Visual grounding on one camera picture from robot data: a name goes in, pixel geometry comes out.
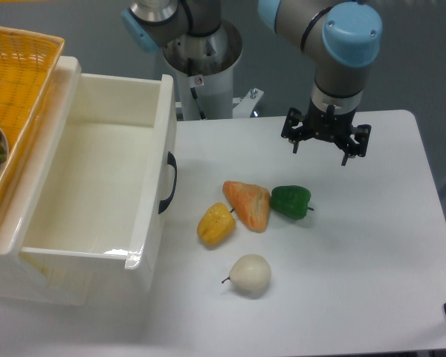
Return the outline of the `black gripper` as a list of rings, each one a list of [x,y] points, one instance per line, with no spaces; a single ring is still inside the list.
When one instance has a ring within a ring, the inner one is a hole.
[[[308,112],[291,107],[285,117],[281,137],[293,145],[292,152],[297,153],[301,141],[315,138],[331,143],[343,151],[342,166],[346,166],[350,158],[365,157],[372,127],[368,124],[353,126],[352,121],[356,109],[338,114],[335,105],[320,109],[310,100]]]

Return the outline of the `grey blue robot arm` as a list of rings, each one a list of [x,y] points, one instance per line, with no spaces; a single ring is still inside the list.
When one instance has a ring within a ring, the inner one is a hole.
[[[294,147],[314,138],[345,159],[365,156],[371,128],[352,121],[380,50],[381,17],[365,1],[260,1],[257,10],[316,65],[308,111],[290,109],[281,136]],[[184,119],[233,116],[242,37],[220,1],[133,1],[122,20],[143,51],[162,51],[175,71]]]

